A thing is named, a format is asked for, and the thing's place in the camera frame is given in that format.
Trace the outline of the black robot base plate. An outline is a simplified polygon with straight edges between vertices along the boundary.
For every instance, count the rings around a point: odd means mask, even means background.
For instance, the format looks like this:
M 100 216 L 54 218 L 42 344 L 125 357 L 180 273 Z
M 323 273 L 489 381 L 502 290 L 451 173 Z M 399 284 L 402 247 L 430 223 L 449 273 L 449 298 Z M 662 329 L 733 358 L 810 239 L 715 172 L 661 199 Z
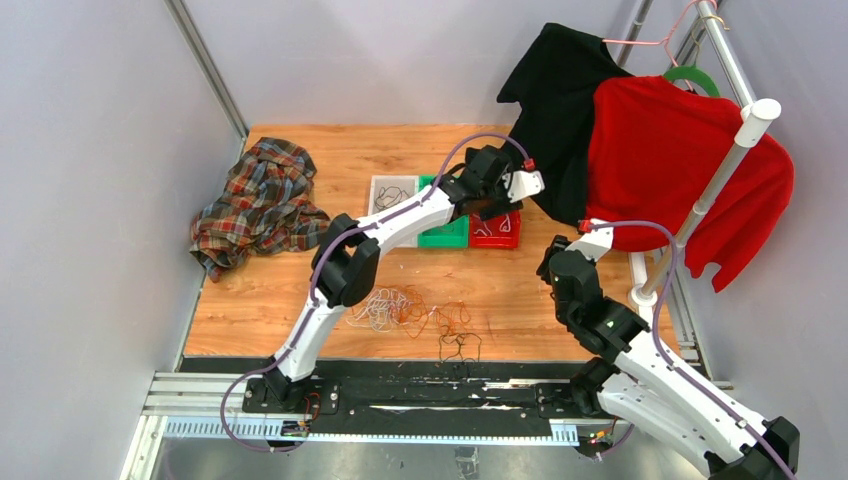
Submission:
M 585 413 L 571 398 L 575 362 L 321 360 L 314 373 L 275 398 L 263 378 L 242 396 L 248 413 L 302 414 L 313 433 L 401 437 L 542 437 L 552 421 L 581 439 L 627 426 Z

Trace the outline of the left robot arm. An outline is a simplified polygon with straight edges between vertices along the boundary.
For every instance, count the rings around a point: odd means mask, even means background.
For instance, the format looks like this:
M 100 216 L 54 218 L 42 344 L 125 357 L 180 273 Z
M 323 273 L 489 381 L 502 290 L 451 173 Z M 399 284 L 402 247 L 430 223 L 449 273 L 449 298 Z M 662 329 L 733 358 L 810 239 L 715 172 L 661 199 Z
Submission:
M 283 413 L 298 411 L 304 385 L 340 317 L 364 300 L 376 281 L 380 260 L 418 234 L 460 217 L 499 215 L 518 205 L 519 177 L 533 161 L 515 145 L 486 146 L 461 166 L 442 167 L 429 186 L 377 214 L 353 219 L 340 214 L 320 240 L 304 308 L 285 343 L 263 370 L 268 400 Z

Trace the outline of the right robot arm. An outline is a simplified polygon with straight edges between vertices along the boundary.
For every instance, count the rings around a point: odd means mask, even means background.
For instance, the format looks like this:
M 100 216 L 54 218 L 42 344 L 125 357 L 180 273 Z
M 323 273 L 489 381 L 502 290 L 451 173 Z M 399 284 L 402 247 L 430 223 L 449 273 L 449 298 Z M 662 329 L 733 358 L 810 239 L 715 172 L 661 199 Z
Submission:
M 582 415 L 618 417 L 670 447 L 709 479 L 793 479 L 800 432 L 716 387 L 654 336 L 648 322 L 606 296 L 590 236 L 557 235 L 537 274 L 552 288 L 556 320 L 592 354 L 572 377 Z

